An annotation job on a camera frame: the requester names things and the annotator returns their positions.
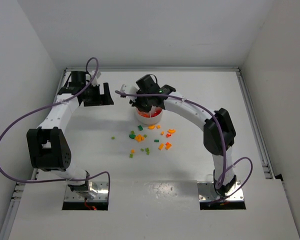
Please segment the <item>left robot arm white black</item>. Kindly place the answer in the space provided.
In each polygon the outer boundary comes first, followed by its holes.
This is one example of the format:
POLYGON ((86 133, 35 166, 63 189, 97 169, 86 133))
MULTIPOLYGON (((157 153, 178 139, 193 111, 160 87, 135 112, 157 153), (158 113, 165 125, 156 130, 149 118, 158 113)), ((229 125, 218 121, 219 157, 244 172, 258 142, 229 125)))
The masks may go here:
POLYGON ((33 168, 51 172, 59 179, 65 179, 68 187, 77 195, 92 200, 97 194, 97 185, 88 178, 90 174, 76 166, 64 132, 79 106, 95 107, 113 105, 109 84, 87 81, 88 72, 72 71, 64 86, 58 91, 56 106, 53 106, 45 120, 26 134, 30 162, 33 168))

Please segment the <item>orange legos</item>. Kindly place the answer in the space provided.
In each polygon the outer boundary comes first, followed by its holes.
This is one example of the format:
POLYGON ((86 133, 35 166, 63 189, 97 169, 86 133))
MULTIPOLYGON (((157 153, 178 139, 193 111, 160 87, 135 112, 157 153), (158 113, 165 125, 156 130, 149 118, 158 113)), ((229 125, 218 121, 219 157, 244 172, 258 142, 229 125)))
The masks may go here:
POLYGON ((151 115, 149 112, 142 112, 142 111, 139 111, 138 114, 144 118, 150 118, 151 115))

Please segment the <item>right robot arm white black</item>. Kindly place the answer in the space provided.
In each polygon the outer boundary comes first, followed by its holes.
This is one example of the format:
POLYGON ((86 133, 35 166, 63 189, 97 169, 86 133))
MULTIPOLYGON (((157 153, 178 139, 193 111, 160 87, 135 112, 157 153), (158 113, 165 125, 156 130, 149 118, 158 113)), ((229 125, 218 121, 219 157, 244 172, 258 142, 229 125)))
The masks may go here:
POLYGON ((237 180, 232 169, 232 146, 236 131, 229 112, 220 108, 209 110, 185 98, 170 85, 159 86, 152 76, 147 74, 132 87, 129 94, 130 104, 141 112, 149 112, 152 107, 176 113, 196 125, 203 132, 203 146, 212 154, 214 188, 224 197, 237 180))

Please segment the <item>red legos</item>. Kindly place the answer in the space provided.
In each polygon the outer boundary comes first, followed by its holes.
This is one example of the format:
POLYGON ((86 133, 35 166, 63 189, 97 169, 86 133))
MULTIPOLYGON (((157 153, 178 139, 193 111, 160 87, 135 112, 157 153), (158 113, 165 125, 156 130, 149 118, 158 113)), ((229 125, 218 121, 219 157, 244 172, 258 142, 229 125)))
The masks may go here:
POLYGON ((156 116, 158 116, 160 113, 162 112, 161 108, 157 108, 153 113, 151 113, 151 117, 154 118, 156 116))

